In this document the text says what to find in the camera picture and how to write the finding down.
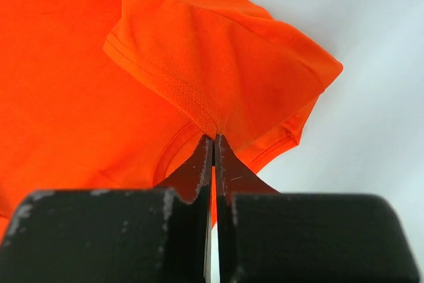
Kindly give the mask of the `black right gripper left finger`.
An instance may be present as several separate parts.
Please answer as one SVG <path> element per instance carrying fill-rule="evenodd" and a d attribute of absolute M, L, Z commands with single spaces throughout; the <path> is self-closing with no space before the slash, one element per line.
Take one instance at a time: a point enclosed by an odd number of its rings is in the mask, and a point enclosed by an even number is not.
<path fill-rule="evenodd" d="M 213 142 L 149 190 L 42 190 L 15 210 L 2 282 L 208 282 Z"/>

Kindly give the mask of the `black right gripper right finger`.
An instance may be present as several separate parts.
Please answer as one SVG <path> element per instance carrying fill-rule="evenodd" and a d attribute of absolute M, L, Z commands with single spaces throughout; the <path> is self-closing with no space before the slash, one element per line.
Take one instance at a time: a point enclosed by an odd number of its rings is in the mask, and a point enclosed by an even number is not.
<path fill-rule="evenodd" d="M 419 282 L 399 217 L 373 194 L 281 193 L 214 142 L 222 282 Z"/>

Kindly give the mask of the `orange t-shirt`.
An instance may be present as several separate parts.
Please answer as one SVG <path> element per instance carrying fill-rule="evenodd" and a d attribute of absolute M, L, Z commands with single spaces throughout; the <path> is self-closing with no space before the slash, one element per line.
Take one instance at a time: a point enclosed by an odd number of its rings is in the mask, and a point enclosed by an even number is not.
<path fill-rule="evenodd" d="M 152 187 L 201 135 L 258 172 L 342 69 L 249 0 L 1 0 L 1 228 L 35 190 Z"/>

